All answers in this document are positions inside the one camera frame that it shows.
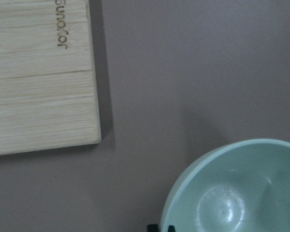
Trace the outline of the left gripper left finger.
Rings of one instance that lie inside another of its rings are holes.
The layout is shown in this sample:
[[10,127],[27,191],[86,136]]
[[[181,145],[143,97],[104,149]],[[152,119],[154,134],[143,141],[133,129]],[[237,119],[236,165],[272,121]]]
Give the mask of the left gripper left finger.
[[147,232],[159,232],[159,225],[158,224],[148,224],[146,227]]

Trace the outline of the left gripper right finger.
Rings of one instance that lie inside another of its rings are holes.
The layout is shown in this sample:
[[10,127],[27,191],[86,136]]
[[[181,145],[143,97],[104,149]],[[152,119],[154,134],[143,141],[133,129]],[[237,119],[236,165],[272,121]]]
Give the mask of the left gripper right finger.
[[169,225],[168,232],[175,232],[175,227],[173,225]]

